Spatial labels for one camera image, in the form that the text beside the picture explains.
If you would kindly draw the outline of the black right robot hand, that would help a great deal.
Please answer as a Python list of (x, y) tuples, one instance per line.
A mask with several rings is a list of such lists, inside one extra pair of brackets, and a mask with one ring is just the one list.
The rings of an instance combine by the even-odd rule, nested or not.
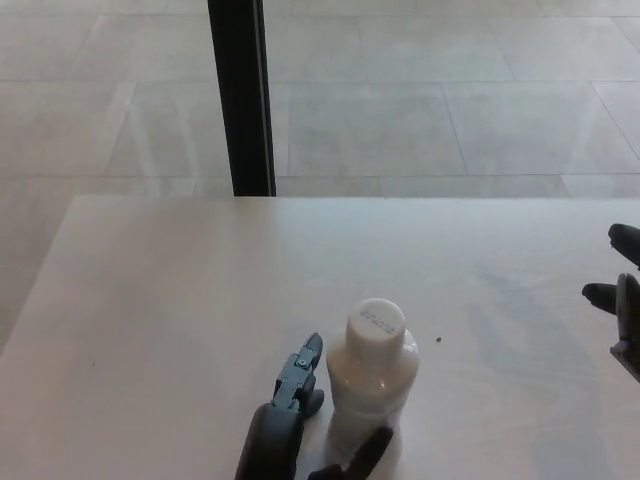
[[(639, 267), (639, 229), (614, 223), (608, 231), (610, 245)], [(610, 353), (639, 381), (639, 281), (629, 273), (618, 276), (616, 284), (588, 283), (581, 294), (592, 306), (617, 319), (618, 342)]]

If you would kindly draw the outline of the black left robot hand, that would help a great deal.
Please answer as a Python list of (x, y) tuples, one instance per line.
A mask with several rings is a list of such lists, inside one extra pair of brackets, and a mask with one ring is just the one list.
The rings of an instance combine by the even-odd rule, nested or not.
[[(245, 439), (237, 479), (293, 479), (297, 471), (305, 422), (315, 416), (325, 400), (317, 389), (315, 369), (321, 359), (323, 339), (311, 334), (300, 350), (291, 354), (276, 379), (272, 399), (255, 411)], [(329, 464), (312, 471), (310, 479), (366, 479), (382, 459), (394, 431), (381, 426), (361, 444), (342, 467)]]

